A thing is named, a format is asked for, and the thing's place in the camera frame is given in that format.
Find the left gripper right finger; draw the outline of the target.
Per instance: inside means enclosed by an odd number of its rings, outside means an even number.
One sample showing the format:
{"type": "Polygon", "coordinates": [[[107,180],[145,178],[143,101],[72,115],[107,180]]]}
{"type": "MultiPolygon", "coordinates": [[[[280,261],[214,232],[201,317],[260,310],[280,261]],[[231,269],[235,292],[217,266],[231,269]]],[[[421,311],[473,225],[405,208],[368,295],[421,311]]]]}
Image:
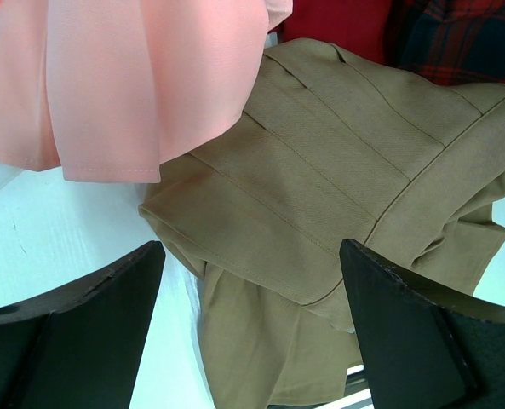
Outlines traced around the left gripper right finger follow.
{"type": "Polygon", "coordinates": [[[505,307],[353,239],[341,270],[376,408],[505,408],[505,307]]]}

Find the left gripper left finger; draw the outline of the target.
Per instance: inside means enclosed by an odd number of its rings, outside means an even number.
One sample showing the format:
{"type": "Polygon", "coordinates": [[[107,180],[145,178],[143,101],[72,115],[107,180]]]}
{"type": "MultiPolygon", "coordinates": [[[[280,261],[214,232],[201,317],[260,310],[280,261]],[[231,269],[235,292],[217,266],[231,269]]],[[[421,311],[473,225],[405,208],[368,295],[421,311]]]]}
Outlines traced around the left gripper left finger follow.
{"type": "Polygon", "coordinates": [[[0,408],[129,407],[164,260],[150,241],[0,308],[0,408]]]}

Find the khaki brown skirt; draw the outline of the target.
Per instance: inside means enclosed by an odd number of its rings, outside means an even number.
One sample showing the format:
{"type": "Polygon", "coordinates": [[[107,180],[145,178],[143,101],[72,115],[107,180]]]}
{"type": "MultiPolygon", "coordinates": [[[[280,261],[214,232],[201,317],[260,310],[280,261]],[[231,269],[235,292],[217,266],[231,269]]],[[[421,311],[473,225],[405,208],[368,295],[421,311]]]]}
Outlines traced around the khaki brown skirt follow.
{"type": "Polygon", "coordinates": [[[505,84],[444,87],[331,43],[266,49],[240,120],[162,164],[140,214],[200,280],[218,408],[342,397],[355,239],[472,294],[505,241],[505,84]]]}

